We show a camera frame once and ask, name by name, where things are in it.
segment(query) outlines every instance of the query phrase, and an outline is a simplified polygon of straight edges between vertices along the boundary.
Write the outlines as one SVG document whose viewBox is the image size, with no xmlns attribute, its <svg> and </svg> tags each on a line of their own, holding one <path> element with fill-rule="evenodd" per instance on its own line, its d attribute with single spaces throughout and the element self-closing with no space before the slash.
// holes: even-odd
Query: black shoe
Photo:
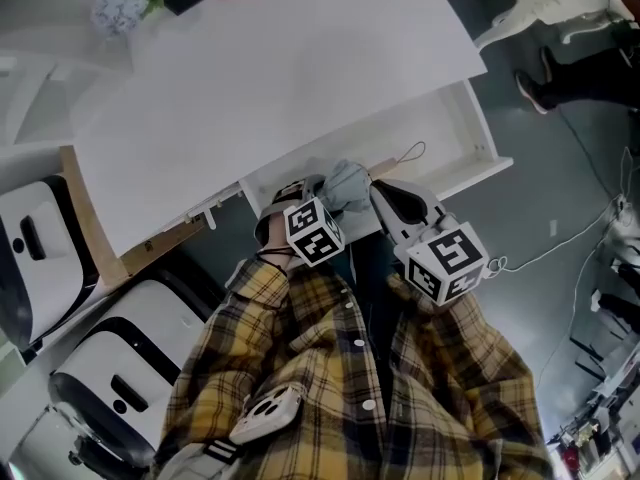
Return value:
<svg viewBox="0 0 640 480">
<path fill-rule="evenodd" d="M 548 46 L 543 46 L 540 48 L 540 60 L 542 61 L 542 65 L 544 66 L 544 76 L 547 83 L 553 80 L 553 72 L 558 67 L 558 62 L 553 56 L 553 52 L 551 48 Z"/>
<path fill-rule="evenodd" d="M 537 93 L 540 90 L 540 86 L 524 71 L 516 71 L 515 77 L 520 94 L 531 102 L 533 108 L 535 108 L 539 114 L 544 115 L 549 112 L 549 109 L 545 108 L 538 100 Z"/>
</svg>

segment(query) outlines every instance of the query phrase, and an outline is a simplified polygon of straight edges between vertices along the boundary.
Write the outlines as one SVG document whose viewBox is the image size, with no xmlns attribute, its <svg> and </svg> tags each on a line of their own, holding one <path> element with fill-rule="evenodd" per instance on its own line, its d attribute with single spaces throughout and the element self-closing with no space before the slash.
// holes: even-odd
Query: gray floor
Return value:
<svg viewBox="0 0 640 480">
<path fill-rule="evenodd" d="M 452 0 L 452 4 L 475 37 L 512 0 Z M 489 72 L 473 80 L 473 86 L 498 151 L 513 157 L 515 165 L 446 202 L 448 209 L 473 224 L 492 256 L 507 255 L 512 267 L 581 230 L 609 200 L 560 116 L 534 113 L 515 88 L 512 71 L 516 68 L 527 69 L 542 80 L 538 61 L 542 44 L 550 45 L 561 62 L 570 62 L 603 49 L 610 39 L 605 32 L 583 36 L 565 47 L 555 27 L 537 24 L 486 48 L 483 58 Z M 564 112 L 594 157 L 609 191 L 617 194 L 620 157 L 630 135 L 627 110 L 580 102 L 567 105 Z M 255 250 L 255 218 L 243 198 L 230 200 L 216 212 L 221 213 L 220 229 L 201 233 L 184 249 L 224 282 L 236 262 Z M 558 221 L 555 238 L 550 237 L 551 220 Z M 596 227 L 522 272 L 503 273 L 477 290 L 487 319 L 520 352 L 537 382 L 567 330 L 578 272 L 601 232 L 602 227 Z M 572 334 L 587 343 L 601 326 L 599 317 L 589 311 L 589 297 L 603 270 L 606 268 L 598 261 L 590 262 L 578 290 Z M 578 355 L 565 339 L 539 384 L 538 403 L 547 437 L 595 385 L 595 380 L 573 365 Z"/>
</svg>

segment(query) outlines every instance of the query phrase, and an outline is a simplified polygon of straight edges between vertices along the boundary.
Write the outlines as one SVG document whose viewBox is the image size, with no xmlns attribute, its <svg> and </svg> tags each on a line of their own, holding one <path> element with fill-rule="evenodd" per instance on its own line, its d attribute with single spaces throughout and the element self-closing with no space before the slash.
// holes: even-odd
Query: gray cloth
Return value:
<svg viewBox="0 0 640 480">
<path fill-rule="evenodd" d="M 340 160 L 317 196 L 329 212 L 360 213 L 371 207 L 370 183 L 369 173 L 364 167 L 349 160 Z"/>
</svg>

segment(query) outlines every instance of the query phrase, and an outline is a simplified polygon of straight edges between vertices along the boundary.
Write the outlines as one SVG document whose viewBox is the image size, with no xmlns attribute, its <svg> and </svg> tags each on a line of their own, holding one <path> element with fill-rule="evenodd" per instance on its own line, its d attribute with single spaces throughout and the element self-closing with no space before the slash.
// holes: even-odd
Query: open drawer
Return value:
<svg viewBox="0 0 640 480">
<path fill-rule="evenodd" d="M 260 215 L 275 193 L 295 180 L 329 174 L 342 158 L 365 167 L 400 159 L 418 141 L 426 144 L 424 155 L 388 177 L 427 186 L 441 200 L 513 164 L 498 156 L 473 88 L 464 80 L 321 137 L 246 176 L 240 186 Z M 380 229 L 373 211 L 368 217 L 345 213 L 340 226 L 348 242 Z"/>
</svg>

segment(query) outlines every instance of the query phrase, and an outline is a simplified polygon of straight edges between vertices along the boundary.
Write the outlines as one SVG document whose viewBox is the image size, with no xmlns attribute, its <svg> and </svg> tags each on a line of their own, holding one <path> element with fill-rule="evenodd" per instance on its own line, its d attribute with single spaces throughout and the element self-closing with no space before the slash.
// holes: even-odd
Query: plaid shirt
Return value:
<svg viewBox="0 0 640 480">
<path fill-rule="evenodd" d="M 298 417 L 245 445 L 234 478 L 553 478 L 532 375 L 475 299 L 436 308 L 399 277 L 389 283 L 415 310 L 393 339 L 385 414 L 346 283 L 328 268 L 287 279 L 263 261 L 240 263 L 174 387 L 156 474 L 186 445 L 227 437 L 244 409 L 289 385 L 302 393 Z"/>
</svg>

